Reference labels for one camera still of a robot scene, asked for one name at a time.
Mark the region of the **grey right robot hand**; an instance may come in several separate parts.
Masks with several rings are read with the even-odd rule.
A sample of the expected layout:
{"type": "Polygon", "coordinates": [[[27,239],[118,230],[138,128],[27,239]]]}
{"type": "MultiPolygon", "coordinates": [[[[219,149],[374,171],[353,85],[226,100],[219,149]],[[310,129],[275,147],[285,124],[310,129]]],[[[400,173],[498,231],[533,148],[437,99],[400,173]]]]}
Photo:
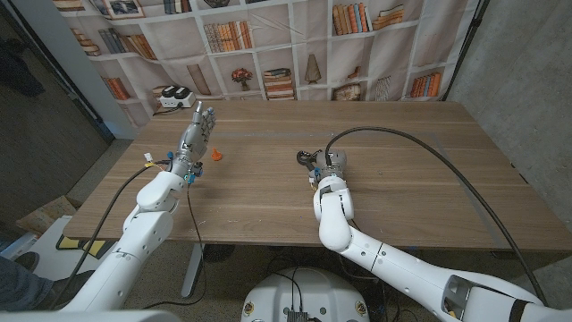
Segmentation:
{"type": "Polygon", "coordinates": [[[308,171],[308,180],[315,187],[320,181],[329,176],[344,178],[347,156],[343,150],[331,149],[328,153],[319,150],[308,161],[313,166],[308,171]]]}

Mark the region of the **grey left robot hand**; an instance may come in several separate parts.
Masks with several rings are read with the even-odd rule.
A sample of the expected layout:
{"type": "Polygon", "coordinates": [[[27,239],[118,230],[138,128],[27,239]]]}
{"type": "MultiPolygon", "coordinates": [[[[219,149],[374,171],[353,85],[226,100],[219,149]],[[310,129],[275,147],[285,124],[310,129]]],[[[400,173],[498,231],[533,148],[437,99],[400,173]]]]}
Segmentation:
{"type": "Polygon", "coordinates": [[[168,172],[183,178],[191,167],[205,155],[215,121],[214,109],[208,107],[204,110],[203,102],[199,101],[193,112],[191,123],[181,135],[168,172]]]}

